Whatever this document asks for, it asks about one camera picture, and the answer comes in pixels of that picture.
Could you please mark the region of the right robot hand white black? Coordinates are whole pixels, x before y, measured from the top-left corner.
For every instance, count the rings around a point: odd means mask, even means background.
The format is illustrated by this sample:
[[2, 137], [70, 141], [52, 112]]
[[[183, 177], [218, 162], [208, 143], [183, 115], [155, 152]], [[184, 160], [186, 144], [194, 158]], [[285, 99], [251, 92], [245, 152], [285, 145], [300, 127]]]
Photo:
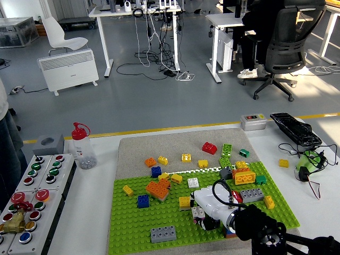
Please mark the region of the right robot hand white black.
[[194, 207], [196, 202], [205, 212], [204, 219], [196, 219], [197, 223], [205, 230], [210, 231], [220, 227], [220, 223], [235, 233], [234, 214], [236, 206], [229, 206], [218, 201], [213, 195], [212, 186], [195, 190], [190, 194], [190, 206]]

